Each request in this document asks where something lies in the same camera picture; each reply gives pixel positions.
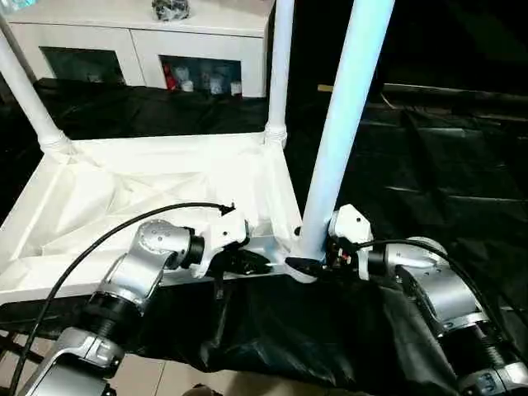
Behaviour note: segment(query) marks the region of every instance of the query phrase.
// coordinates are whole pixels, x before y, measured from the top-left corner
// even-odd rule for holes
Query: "white pole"
[[[57,128],[0,29],[0,72],[35,130],[42,151],[69,153],[71,144]]]
[[[318,260],[323,257],[328,222],[393,8],[394,0],[354,1],[304,210],[299,251],[295,254],[298,257]]]
[[[290,72],[291,33],[295,0],[277,0],[273,60],[271,65],[270,108],[266,124],[266,141],[286,144],[286,97]]]

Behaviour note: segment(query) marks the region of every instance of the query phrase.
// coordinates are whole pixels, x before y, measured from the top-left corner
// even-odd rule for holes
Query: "black cloth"
[[[41,82],[39,93],[73,139],[262,130],[265,100],[210,98],[144,87]],[[304,208],[329,95],[292,96],[285,156]],[[16,129],[3,148],[5,216],[40,153],[17,109],[0,115]],[[430,115],[368,106],[338,204],[352,203],[377,238],[422,235],[441,242],[475,274],[486,299],[526,352],[526,334],[486,271],[528,308],[528,133],[525,123]],[[450,394],[454,379],[416,308],[401,293],[365,282],[301,285],[287,276],[160,290],[127,346],[142,356],[203,371],[249,370],[372,394]],[[40,335],[55,338],[86,298],[56,300]],[[0,307],[0,328],[27,332],[39,302]]]

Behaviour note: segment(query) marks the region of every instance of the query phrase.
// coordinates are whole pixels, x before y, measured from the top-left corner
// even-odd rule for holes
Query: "white tabletop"
[[[7,16],[11,23],[122,27],[264,37],[274,0],[189,0],[182,21],[155,19],[151,0],[40,0]]]

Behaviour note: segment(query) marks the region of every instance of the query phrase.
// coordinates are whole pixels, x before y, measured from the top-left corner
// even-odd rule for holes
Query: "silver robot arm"
[[[337,241],[337,249],[333,262],[327,262],[327,266],[353,266],[364,281],[382,277],[401,284],[440,343],[464,396],[528,394],[525,364],[446,260],[424,247],[402,243],[386,244],[379,250],[347,252],[347,245],[372,239],[370,223],[352,205],[343,206],[334,214],[328,233]],[[446,253],[429,238],[410,240]]]
[[[188,269],[205,276],[212,258],[247,241],[244,218],[236,210],[201,235],[164,220],[139,226],[130,250],[106,274],[79,323],[62,332],[20,396],[111,396],[106,379],[122,362],[122,346],[137,333],[165,269]]]

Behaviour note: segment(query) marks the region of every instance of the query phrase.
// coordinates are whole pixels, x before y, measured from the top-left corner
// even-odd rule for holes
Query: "tiled floor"
[[[45,354],[52,342],[37,340],[33,350]],[[13,354],[0,362],[0,386],[7,387],[16,364]],[[27,363],[24,383],[36,368]],[[224,370],[205,374],[188,365],[173,361],[157,361],[127,355],[117,375],[111,380],[118,396],[180,396],[195,384],[205,384],[224,396],[327,396],[335,394],[315,385],[267,375]]]

